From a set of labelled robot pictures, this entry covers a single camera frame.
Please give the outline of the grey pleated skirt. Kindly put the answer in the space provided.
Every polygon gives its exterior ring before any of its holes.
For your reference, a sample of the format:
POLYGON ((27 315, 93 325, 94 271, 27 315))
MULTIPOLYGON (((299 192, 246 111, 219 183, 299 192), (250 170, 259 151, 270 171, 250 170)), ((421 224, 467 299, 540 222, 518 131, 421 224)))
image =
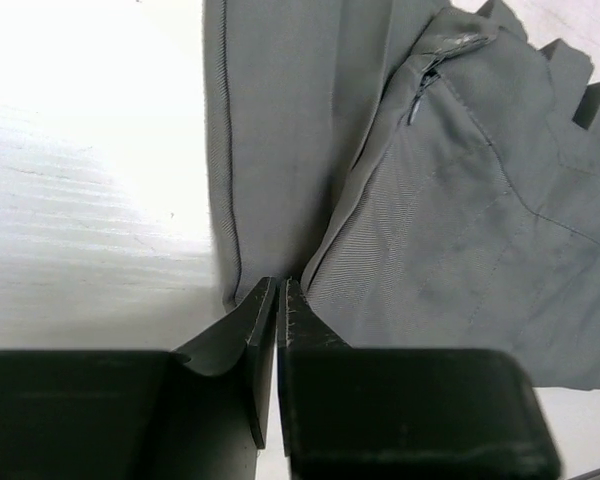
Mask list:
POLYGON ((501 1, 208 1, 225 306, 295 278, 357 346, 600 389, 600 82, 501 1))

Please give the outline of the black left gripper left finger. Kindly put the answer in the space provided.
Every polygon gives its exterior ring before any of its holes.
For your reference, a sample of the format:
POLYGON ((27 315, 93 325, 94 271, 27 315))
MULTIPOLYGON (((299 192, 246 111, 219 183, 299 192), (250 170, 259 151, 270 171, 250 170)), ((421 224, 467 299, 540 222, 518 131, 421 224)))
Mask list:
POLYGON ((0 479, 252 479, 276 282, 164 350, 0 350, 0 479))

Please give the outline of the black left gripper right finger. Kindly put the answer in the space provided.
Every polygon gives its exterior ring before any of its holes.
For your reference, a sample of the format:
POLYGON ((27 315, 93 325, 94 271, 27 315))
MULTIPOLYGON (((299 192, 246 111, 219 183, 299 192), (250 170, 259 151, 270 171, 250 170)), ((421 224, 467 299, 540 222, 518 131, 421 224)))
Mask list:
POLYGON ((278 395, 294 479, 557 479, 526 373, 481 349, 348 345, 282 283, 278 395))

